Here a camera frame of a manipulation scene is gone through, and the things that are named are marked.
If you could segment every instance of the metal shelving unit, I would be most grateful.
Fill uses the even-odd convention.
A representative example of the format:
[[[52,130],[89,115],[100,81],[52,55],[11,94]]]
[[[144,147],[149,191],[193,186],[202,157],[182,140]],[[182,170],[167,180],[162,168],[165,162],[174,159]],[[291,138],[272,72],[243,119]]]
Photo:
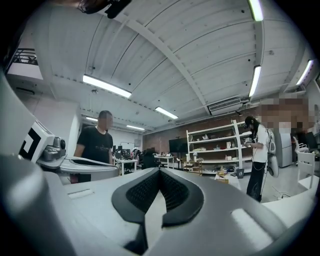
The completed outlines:
[[[204,129],[204,130],[197,130],[188,132],[186,131],[186,138],[188,143],[188,154],[190,156],[190,159],[193,158],[193,153],[198,153],[198,158],[201,157],[205,153],[215,153],[215,152],[224,152],[224,151],[236,151],[238,159],[235,160],[225,160],[225,159],[205,159],[202,161],[202,164],[237,164],[240,169],[243,168],[243,162],[244,161],[251,161],[252,156],[245,156],[242,155],[242,150],[246,149],[246,147],[242,146],[241,139],[248,137],[250,134],[239,134],[239,127],[243,126],[245,122],[237,122],[236,120],[232,120],[231,124],[223,125],[219,127],[213,127],[210,129]],[[205,139],[205,140],[198,140],[198,141],[189,141],[193,136],[199,136],[199,135],[205,135],[205,134],[213,134],[216,132],[221,132],[225,130],[232,130],[233,135],[231,136],[225,136],[220,138],[212,138],[212,139]],[[190,147],[193,148],[194,145],[197,144],[206,144],[206,143],[212,143],[212,142],[219,142],[219,141],[225,141],[225,140],[234,140],[236,147],[232,148],[226,148],[226,149],[212,149],[212,150],[203,150],[203,151],[194,151],[193,149],[190,149]],[[245,173],[249,173],[251,170],[246,169]],[[215,171],[205,171],[202,170],[203,174],[216,174]]]

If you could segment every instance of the black pants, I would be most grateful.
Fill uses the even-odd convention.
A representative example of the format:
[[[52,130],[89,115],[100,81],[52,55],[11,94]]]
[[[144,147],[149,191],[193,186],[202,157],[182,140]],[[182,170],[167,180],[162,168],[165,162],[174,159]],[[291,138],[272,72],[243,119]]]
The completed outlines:
[[[261,188],[262,181],[264,179],[265,172],[265,162],[253,162],[251,176],[248,183],[248,187],[246,188],[246,194],[257,200],[261,201]]]

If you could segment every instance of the railing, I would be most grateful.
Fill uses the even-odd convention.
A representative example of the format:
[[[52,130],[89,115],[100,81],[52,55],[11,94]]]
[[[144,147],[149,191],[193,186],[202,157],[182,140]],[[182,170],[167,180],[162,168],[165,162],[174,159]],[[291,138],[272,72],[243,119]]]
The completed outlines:
[[[12,63],[22,63],[38,66],[38,60],[35,49],[18,48],[13,56]]]

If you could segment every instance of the man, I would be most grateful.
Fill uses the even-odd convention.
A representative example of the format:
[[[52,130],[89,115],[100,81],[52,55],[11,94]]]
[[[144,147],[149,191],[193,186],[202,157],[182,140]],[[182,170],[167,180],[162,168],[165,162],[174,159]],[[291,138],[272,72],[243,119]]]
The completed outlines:
[[[253,151],[252,170],[246,194],[260,202],[264,171],[268,160],[268,133],[266,128],[252,116],[247,116],[244,122],[245,126],[252,131],[252,142],[246,142],[245,146],[251,146]]]
[[[111,150],[114,141],[108,133],[112,124],[112,114],[107,110],[101,111],[98,117],[98,125],[95,127],[88,126],[82,130],[74,156],[112,164]]]

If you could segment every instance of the black t-shirt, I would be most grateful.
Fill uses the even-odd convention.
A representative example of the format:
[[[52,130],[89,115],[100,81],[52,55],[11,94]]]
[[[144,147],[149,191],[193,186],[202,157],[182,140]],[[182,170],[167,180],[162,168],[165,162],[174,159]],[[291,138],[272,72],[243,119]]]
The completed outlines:
[[[82,158],[109,164],[109,149],[114,145],[109,133],[101,134],[96,127],[88,126],[82,130],[77,144],[85,147]]]

